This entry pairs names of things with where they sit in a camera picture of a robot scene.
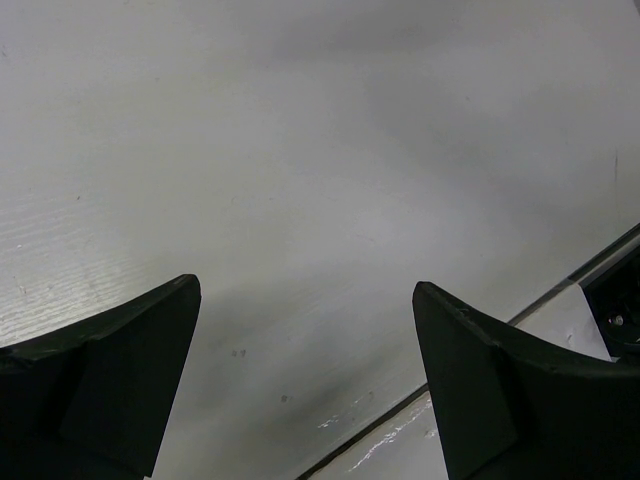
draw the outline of white floor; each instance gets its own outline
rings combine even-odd
[[[0,345],[196,273],[154,478],[294,478],[424,382],[415,282],[507,319],[638,223],[639,45],[631,0],[5,0]]]

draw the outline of scratch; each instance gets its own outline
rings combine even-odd
[[[618,190],[618,149],[616,148],[616,155],[613,160],[613,194],[616,206],[616,218],[618,220],[618,226],[620,226],[622,222],[620,214],[620,195]]]

